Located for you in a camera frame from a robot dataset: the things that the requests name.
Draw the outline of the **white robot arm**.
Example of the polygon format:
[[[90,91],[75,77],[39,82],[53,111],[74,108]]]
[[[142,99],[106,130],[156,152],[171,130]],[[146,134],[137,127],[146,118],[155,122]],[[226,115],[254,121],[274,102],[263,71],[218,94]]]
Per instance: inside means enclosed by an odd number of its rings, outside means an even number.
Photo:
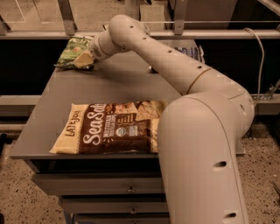
[[[157,130],[171,224],[249,224],[235,155],[255,114],[248,91],[151,38],[145,24],[126,15],[112,17],[89,49],[98,60],[133,51],[181,94]]]

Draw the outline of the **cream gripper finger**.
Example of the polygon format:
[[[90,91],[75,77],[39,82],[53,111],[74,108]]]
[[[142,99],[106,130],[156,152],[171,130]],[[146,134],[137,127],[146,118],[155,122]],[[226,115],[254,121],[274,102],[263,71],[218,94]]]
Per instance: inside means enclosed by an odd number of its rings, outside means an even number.
[[[94,57],[90,51],[86,50],[73,62],[77,68],[90,68],[94,64]]]

